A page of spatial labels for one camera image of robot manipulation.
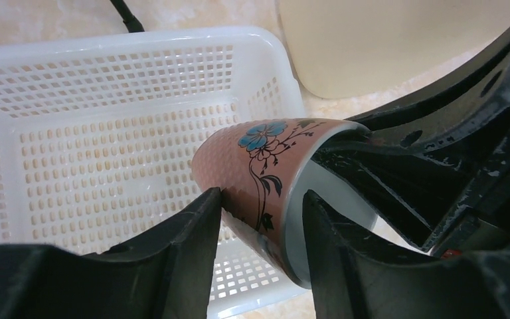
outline pink mug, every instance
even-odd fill
[[[224,222],[259,255],[296,284],[310,287],[303,237],[302,198],[316,191],[340,212],[372,229],[377,214],[351,186],[311,161],[349,121],[319,118],[262,120],[224,128],[196,152],[193,176],[202,190],[222,189]]]

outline flower design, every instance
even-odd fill
[[[238,145],[246,148],[247,152],[260,149],[269,141],[274,141],[286,129],[285,122],[271,122],[260,124],[250,128],[245,135],[239,139]]]
[[[259,124],[250,128],[244,136],[238,140],[238,145],[245,148],[249,153],[251,160],[249,162],[249,172],[255,183],[257,184],[257,192],[259,196],[259,207],[257,224],[255,230],[259,231],[261,226],[265,231],[271,231],[273,226],[273,215],[266,211],[267,196],[271,193],[280,197],[282,193],[282,181],[276,175],[265,175],[268,169],[269,160],[272,160],[274,166],[278,165],[278,156],[296,145],[295,138],[301,136],[312,136],[313,129],[324,124],[324,122],[315,123],[315,120],[301,120],[292,128],[290,134],[280,137],[288,125],[285,121],[270,122],[267,124]],[[255,173],[254,167],[261,168],[260,173]]]

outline white plastic basket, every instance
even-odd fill
[[[190,160],[213,132],[303,116],[285,50],[259,28],[0,47],[0,243],[101,253],[199,195]],[[222,226],[209,317],[300,292]]]

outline beige surface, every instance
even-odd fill
[[[299,79],[324,98],[385,90],[510,26],[510,0],[279,2]]]
[[[168,30],[217,25],[257,25],[283,40],[274,0],[127,0],[147,30]],[[126,28],[108,0],[0,0],[0,45],[92,35],[125,33]],[[302,88],[310,116],[346,118],[417,90],[455,69],[477,50],[425,70],[421,75],[380,92],[341,100],[323,100]],[[380,222],[375,229],[398,241]],[[242,318],[315,318],[310,292],[253,312]]]

